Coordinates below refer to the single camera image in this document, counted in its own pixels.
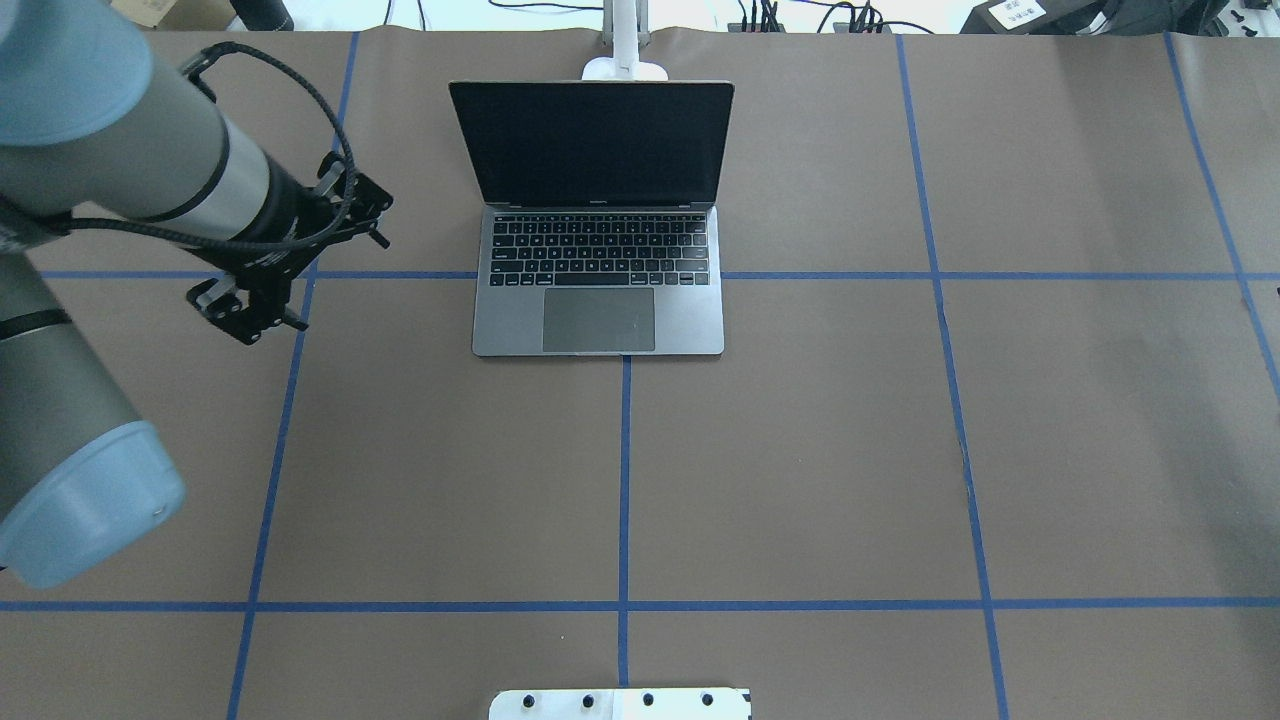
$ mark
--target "light blue joint cap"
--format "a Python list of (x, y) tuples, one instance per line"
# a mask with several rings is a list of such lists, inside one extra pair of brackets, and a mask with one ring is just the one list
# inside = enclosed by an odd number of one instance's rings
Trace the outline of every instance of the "light blue joint cap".
[(102, 0), (0, 0), (0, 145), (55, 145), (123, 118), (151, 47)]
[(120, 425), (63, 460), (0, 521), (0, 565), (51, 588), (147, 534), (187, 488), (146, 420)]

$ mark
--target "laptop keyboard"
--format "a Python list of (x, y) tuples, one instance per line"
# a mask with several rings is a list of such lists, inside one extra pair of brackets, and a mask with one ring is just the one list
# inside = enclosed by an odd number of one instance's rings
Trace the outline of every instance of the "laptop keyboard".
[(707, 215), (500, 214), (489, 284), (710, 284)]

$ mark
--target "white stand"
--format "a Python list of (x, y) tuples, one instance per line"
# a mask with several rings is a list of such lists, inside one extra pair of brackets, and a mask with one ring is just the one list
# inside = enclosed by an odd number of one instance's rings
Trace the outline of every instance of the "white stand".
[(636, 0), (613, 0), (613, 56), (596, 58), (582, 68), (582, 79), (667, 79), (667, 70), (640, 61)]

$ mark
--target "black box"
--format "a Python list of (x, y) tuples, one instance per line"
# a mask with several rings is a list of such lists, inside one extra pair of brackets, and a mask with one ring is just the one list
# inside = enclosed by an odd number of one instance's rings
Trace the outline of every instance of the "black box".
[[(1071, 13), (1097, 5), (1101, 0), (991, 0), (969, 12), (969, 19), (960, 29), (965, 35), (1027, 35), (1041, 26), (1057, 22)], [(1006, 27), (997, 15), (1009, 19)]]

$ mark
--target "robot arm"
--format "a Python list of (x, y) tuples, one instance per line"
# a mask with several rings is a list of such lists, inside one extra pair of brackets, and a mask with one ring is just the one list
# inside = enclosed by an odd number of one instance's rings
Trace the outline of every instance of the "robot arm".
[[(201, 73), (246, 53), (320, 102), (343, 152), (303, 187), (214, 105)], [(93, 201), (125, 219), (76, 219)], [(51, 587), (182, 503), (172, 461), (24, 252), (82, 228), (174, 242), (224, 274), (187, 293), (246, 345), (287, 324), (323, 250), (378, 233), (392, 197), (361, 174), (319, 92), (220, 44), (179, 73), (99, 0), (0, 3), (0, 565)]]

